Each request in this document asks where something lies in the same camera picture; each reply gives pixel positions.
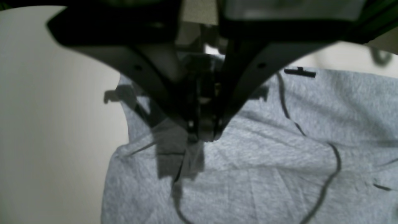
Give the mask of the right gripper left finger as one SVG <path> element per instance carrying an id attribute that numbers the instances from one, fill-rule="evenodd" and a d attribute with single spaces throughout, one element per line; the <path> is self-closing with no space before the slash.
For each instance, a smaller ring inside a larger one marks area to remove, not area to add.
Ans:
<path id="1" fill-rule="evenodd" d="M 187 71 L 175 40 L 182 0 L 74 0 L 47 27 L 58 44 L 128 76 L 187 132 L 197 134 Z"/>

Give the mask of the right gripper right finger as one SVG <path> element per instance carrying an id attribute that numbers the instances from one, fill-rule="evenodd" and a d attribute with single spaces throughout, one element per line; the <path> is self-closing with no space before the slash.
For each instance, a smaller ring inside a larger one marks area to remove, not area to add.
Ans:
<path id="1" fill-rule="evenodd" d="M 250 95 L 284 66 L 344 40 L 397 26 L 396 0 L 219 0 L 227 40 L 219 72 L 199 83 L 199 139 L 218 140 Z"/>

